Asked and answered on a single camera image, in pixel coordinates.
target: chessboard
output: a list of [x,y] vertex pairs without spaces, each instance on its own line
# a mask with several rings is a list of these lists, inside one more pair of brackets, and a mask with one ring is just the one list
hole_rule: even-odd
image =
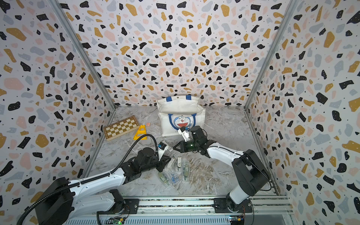
[[137,130],[139,126],[140,125],[135,116],[130,116],[129,118],[123,119],[105,127],[105,138],[106,140],[110,141],[114,138],[120,137],[121,135]]

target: patterned wall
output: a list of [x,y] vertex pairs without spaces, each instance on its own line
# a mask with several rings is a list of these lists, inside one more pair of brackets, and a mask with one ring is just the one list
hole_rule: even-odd
[[289,1],[60,2],[116,105],[242,105]]
[[81,176],[110,108],[47,2],[0,7],[0,224],[15,224],[53,180]]
[[249,112],[299,224],[360,224],[360,1],[299,1]]

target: robotic arm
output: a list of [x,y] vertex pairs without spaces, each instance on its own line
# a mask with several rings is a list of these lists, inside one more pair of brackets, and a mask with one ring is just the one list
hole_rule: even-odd
[[[180,153],[199,152],[234,168],[239,184],[226,196],[226,205],[230,211],[238,212],[241,203],[249,196],[254,196],[269,181],[269,173],[254,151],[236,151],[214,140],[208,140],[199,126],[190,130],[181,128],[181,132],[189,132],[193,139],[186,138],[179,142],[174,146],[174,150]],[[135,144],[145,136],[154,140],[156,151],[144,148],[136,157],[124,162]],[[26,208],[17,225],[21,225],[34,208],[39,225],[61,225],[70,218],[99,211],[103,214],[122,213],[126,200],[115,188],[139,178],[144,171],[156,168],[162,172],[170,160],[168,156],[159,158],[155,138],[145,134],[131,146],[124,159],[113,170],[80,180],[67,181],[64,177],[55,180],[32,206]]]
[[155,141],[156,154],[153,149],[144,148],[136,157],[123,162],[135,144],[145,136],[150,136],[155,141],[150,134],[139,137],[113,170],[80,180],[67,181],[64,177],[55,180],[31,207],[26,208],[17,225],[21,225],[34,208],[40,225],[61,225],[70,218],[94,212],[124,212],[127,200],[115,188],[139,178],[142,172],[153,168],[162,172],[171,160],[168,156],[162,156],[159,160]]
[[241,203],[246,198],[254,196],[269,182],[269,173],[254,151],[250,149],[246,152],[236,151],[214,140],[208,140],[200,126],[192,127],[190,130],[182,127],[179,133],[186,137],[189,136],[187,132],[193,139],[184,138],[185,141],[180,141],[175,145],[174,150],[180,153],[199,152],[208,158],[218,159],[233,167],[239,184],[226,196],[227,207],[230,211],[238,212]]

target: white tote bag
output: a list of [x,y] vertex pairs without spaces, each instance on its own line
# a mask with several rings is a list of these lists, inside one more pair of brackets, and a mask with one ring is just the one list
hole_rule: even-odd
[[179,135],[181,127],[203,128],[205,109],[198,104],[199,98],[191,95],[169,96],[157,100],[162,136]]

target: yellow triangle holder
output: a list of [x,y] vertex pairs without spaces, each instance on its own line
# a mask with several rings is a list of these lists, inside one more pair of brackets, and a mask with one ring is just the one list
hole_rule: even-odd
[[135,136],[134,136],[134,140],[139,139],[140,136],[142,136],[143,134],[146,134],[146,128],[145,125],[140,125],[138,131],[136,132]]

